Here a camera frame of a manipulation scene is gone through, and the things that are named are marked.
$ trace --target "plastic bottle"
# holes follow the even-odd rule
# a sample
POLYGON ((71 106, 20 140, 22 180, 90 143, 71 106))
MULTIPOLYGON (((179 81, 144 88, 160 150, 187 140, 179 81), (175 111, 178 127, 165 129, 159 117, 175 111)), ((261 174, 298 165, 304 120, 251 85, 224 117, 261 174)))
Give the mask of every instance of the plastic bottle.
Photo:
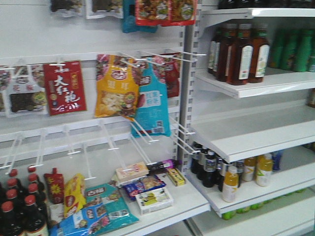
POLYGON ((235 201, 238 189, 238 175, 235 166, 229 166, 226 172, 222 190, 222 199, 228 203, 235 201))
POLYGON ((312 37, 313 31, 310 29, 302 30, 302 39, 296 50, 293 70, 297 72, 306 72, 308 62, 312 52, 312 37))
POLYGON ((254 177, 256 166, 256 157, 246 158, 244 160, 244 173, 242 176, 242 180, 244 181, 252 181, 254 177))
POLYGON ((206 175, 202 180, 202 185, 207 188, 212 188, 216 184, 216 154, 212 150, 208 150, 204 170, 206 175))
POLYGON ((226 82, 231 57, 231 45, 233 44, 236 36, 237 24, 224 24, 223 25, 223 39, 220 43, 219 56, 218 56, 218 69, 216 79, 221 82, 226 82))
POLYGON ((272 173, 272 156, 270 153, 264 154, 264 157, 259 161, 257 169, 256 183, 262 187, 266 187, 270 184, 272 173))
POLYGON ((237 38, 231 47, 230 68, 227 82, 231 85, 244 85, 247 83, 253 46, 250 41, 251 24, 240 24, 237 38))
POLYGON ((267 24, 259 24, 252 38, 253 52, 250 68, 249 83, 260 83, 265 76, 269 55, 269 42, 267 40, 267 24))
POLYGON ((288 41, 283 48, 280 60, 280 69, 291 70, 294 63, 296 48, 298 44, 298 29, 291 29, 289 31, 288 41))

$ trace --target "dark bottle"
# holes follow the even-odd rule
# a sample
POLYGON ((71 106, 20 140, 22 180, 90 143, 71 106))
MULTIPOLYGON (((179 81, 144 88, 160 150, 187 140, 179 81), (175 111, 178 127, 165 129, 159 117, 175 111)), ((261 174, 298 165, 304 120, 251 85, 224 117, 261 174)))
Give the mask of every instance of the dark bottle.
POLYGON ((269 54, 269 42, 267 40, 267 24, 259 24, 252 38, 253 52, 250 67, 249 83, 262 82, 269 54))
POLYGON ((199 144, 199 143, 193 142, 192 147, 197 152, 195 152, 193 154, 193 156, 192 156, 191 165, 190 165, 190 171, 192 173, 196 174, 199 171, 198 161, 199 161, 199 158, 201 156, 202 145, 199 144))
POLYGON ((251 24, 240 24, 237 38, 231 46, 230 68, 227 82, 244 85, 250 73, 253 46, 250 41, 251 24))
POLYGON ((27 236, 48 236, 45 216, 42 215, 36 206, 34 195, 25 198, 26 222, 24 229, 27 236))
POLYGON ((229 73, 231 45, 236 36, 237 24, 223 25, 223 39, 220 43, 218 69, 216 79, 221 82, 226 82, 229 73))
POLYGON ((222 168, 220 171, 220 180, 219 180, 219 184, 218 184, 218 189, 220 192, 222 192, 222 190, 223 190, 224 177, 225 177, 225 173, 227 172, 229 166, 231 166, 231 164, 229 164, 223 160, 222 168))
POLYGON ((1 205, 3 212, 3 236, 24 236, 25 232, 22 225, 16 220, 11 201, 4 202, 1 205))
POLYGON ((216 184, 216 160, 217 159, 215 152, 212 150, 208 150, 204 165, 206 175, 202 180, 202 185, 207 188, 212 188, 216 184))
POLYGON ((13 211, 18 222, 22 223, 25 215, 23 211, 24 202, 18 198, 18 193, 16 189, 10 189, 6 192, 6 197, 9 201, 13 203, 13 211))
POLYGON ((202 147, 201 155, 200 155, 200 158, 199 158, 199 161, 198 161, 199 171, 197 173, 197 178, 199 180, 203 180, 204 177, 206 176, 206 171, 204 170, 204 165, 205 165, 205 162, 206 162, 206 155, 207 155, 207 153, 208 153, 208 149, 206 147, 202 147))

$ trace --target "white shelf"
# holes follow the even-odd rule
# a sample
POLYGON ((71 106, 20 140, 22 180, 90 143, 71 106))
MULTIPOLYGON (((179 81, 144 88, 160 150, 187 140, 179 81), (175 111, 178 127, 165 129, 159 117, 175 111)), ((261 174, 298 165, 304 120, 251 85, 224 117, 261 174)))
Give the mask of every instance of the white shelf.
POLYGON ((315 184, 315 153, 299 146, 286 149, 281 162, 281 171, 273 173, 271 184, 261 187, 255 181, 243 181, 237 191, 236 200, 227 203, 222 200, 222 193, 215 185, 206 188, 196 176, 188 171, 187 178, 210 202, 214 211, 221 216, 223 213, 260 203, 315 184))
POLYGON ((299 236, 313 230, 314 206, 314 192, 307 189, 227 221, 213 211, 194 216, 192 220, 203 236, 299 236))
POLYGON ((315 88, 315 74, 267 68, 262 83, 233 86, 220 82, 205 69, 196 71, 196 86, 200 90, 222 92, 234 98, 260 96, 272 93, 315 88))
POLYGON ((210 210, 208 201, 189 181, 185 185, 175 187, 166 175, 160 176, 160 179, 166 182, 174 205, 141 216, 138 204, 125 198, 132 214, 140 220, 133 225, 106 233, 106 236, 146 235, 210 210))
POLYGON ((308 106, 258 111, 220 120, 195 120, 193 140, 228 162, 315 141, 315 110, 308 106))

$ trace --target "yellow package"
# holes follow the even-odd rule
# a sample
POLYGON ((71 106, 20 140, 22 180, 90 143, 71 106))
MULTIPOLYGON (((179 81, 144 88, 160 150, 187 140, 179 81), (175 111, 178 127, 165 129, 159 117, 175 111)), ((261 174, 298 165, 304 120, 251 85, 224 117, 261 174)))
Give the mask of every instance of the yellow package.
POLYGON ((103 74, 96 82, 95 117, 121 115, 133 121, 139 96, 137 68, 122 62, 123 57, 103 55, 103 74))
POLYGON ((78 212, 86 204, 85 181, 82 174, 76 174, 64 187, 64 217, 78 212))

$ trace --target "glass bottle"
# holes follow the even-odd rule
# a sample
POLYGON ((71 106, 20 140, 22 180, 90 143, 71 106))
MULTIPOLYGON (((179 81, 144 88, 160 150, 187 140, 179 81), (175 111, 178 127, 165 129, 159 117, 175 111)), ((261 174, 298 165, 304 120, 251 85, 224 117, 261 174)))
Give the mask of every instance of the glass bottle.
POLYGON ((34 195, 28 195, 25 198, 26 222, 24 228, 27 236, 48 236, 47 223, 36 206, 34 195))
POLYGON ((231 47, 230 68, 227 82, 231 85, 247 83, 253 46, 250 41, 251 24, 240 24, 237 38, 231 47))
POLYGON ((218 69, 216 79, 218 81, 226 82, 229 73, 231 45, 236 36, 237 24, 223 25, 223 39, 220 44, 218 56, 218 69))
POLYGON ((249 83, 260 83, 265 76, 269 42, 267 40, 267 24, 259 24, 252 38, 253 51, 250 67, 249 83))
POLYGON ((302 39, 296 50, 293 71, 306 72, 308 62, 312 52, 313 31, 310 29, 302 30, 302 39))

